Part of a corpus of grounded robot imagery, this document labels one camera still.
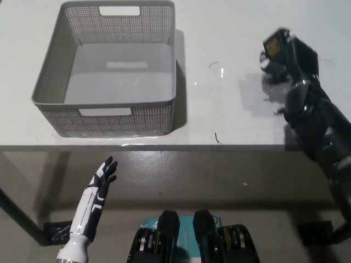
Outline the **white and black left hand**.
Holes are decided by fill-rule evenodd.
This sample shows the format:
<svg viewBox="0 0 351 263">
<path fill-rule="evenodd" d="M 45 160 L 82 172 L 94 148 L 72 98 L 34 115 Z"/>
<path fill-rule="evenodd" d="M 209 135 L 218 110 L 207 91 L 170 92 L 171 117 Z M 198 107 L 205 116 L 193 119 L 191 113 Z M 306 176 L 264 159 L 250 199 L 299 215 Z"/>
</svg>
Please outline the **white and black left hand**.
<svg viewBox="0 0 351 263">
<path fill-rule="evenodd" d="M 73 217 L 70 232 L 87 237 L 89 243 L 94 241 L 109 184 L 117 178 L 115 175 L 117 165 L 118 161 L 114 161 L 111 156 L 102 163 L 83 191 Z"/>
</svg>

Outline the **black and white right hand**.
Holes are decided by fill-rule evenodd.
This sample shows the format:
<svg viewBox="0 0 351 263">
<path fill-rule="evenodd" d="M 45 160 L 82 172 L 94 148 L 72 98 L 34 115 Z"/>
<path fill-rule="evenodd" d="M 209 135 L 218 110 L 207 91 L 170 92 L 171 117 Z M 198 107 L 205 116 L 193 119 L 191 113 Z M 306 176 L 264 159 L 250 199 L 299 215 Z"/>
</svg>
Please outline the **black and white right hand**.
<svg viewBox="0 0 351 263">
<path fill-rule="evenodd" d="M 287 28 L 279 28 L 263 41 L 259 61 L 268 85 L 288 85 L 280 110 L 294 127 L 308 120 L 321 100 L 330 98 L 319 80 L 319 57 Z"/>
</svg>

